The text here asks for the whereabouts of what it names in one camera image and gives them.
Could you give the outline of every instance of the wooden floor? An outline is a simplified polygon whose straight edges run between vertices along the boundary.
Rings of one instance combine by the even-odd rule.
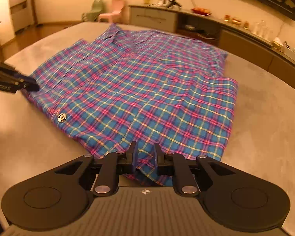
[[[27,46],[32,45],[33,43],[43,39],[51,34],[54,34],[58,31],[63,30],[64,28],[72,26],[71,24],[62,24],[62,25],[42,25],[42,26],[30,26],[28,29],[23,32],[16,34],[15,39],[7,44],[3,45],[0,50],[0,60],[5,61],[9,57],[18,53]]]

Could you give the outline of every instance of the plaid shirt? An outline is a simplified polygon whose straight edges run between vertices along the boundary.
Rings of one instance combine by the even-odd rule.
[[[137,168],[171,185],[154,170],[154,143],[187,159],[221,159],[237,93],[236,81],[223,77],[226,56],[198,40],[113,24],[43,63],[32,74],[41,90],[24,94],[97,158],[137,141]]]

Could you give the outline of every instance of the metal screw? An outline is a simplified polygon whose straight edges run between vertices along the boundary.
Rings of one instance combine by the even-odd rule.
[[[99,185],[95,187],[95,192],[97,192],[98,194],[106,194],[109,191],[110,191],[110,188],[107,185]]]
[[[58,116],[58,122],[64,122],[67,119],[67,115],[65,113],[61,113]]]
[[[198,191],[198,189],[192,185],[187,185],[187,186],[184,186],[182,188],[182,191],[185,193],[185,194],[194,194]]]

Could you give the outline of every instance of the pink chair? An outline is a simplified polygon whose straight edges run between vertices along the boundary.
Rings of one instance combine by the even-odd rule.
[[[98,22],[100,22],[102,18],[107,18],[110,23],[121,19],[121,10],[124,7],[124,0],[111,0],[111,3],[112,12],[99,14]]]

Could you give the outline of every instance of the green chair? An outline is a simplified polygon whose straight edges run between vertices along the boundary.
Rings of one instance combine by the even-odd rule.
[[[82,14],[82,22],[84,21],[96,21],[98,15],[104,12],[103,0],[95,0],[92,4],[91,11]]]

